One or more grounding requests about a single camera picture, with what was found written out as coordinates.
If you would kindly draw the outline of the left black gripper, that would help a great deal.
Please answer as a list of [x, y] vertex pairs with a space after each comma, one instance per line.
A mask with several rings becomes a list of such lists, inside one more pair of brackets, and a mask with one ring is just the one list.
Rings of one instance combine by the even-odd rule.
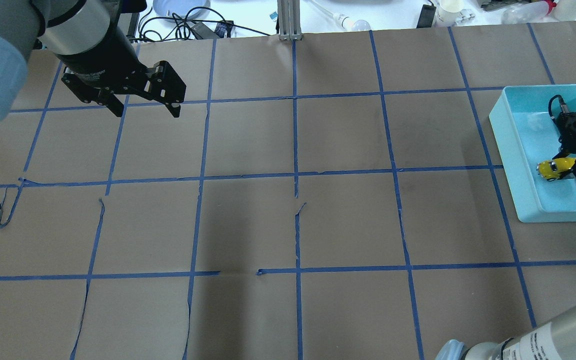
[[83, 103], [103, 105], [115, 117], [122, 117], [125, 105], [117, 96], [136, 95], [162, 103], [173, 118], [180, 117], [185, 82], [165, 60], [151, 67], [142, 64], [116, 23], [110, 23], [93, 48], [57, 57], [66, 66], [61, 82]]

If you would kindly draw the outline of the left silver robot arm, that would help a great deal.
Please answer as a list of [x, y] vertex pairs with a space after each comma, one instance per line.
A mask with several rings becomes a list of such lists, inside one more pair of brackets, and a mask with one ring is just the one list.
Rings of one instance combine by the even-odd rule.
[[62, 61], [61, 80], [81, 102], [120, 117], [125, 107], [118, 96], [135, 95], [179, 117], [185, 82], [165, 60], [142, 64], [118, 24], [121, 14], [146, 6], [144, 0], [0, 0], [0, 121], [25, 85], [37, 42]]

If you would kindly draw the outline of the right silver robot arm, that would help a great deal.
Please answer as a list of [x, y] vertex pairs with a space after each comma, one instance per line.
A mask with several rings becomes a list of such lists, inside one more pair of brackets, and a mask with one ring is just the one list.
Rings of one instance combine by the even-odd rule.
[[[548, 160], [563, 135], [544, 111], [512, 111], [494, 106], [490, 123], [506, 179], [523, 223], [576, 222], [576, 178], [565, 168], [571, 157]], [[439, 360], [576, 360], [576, 305], [522, 335], [468, 347], [451, 339]]]

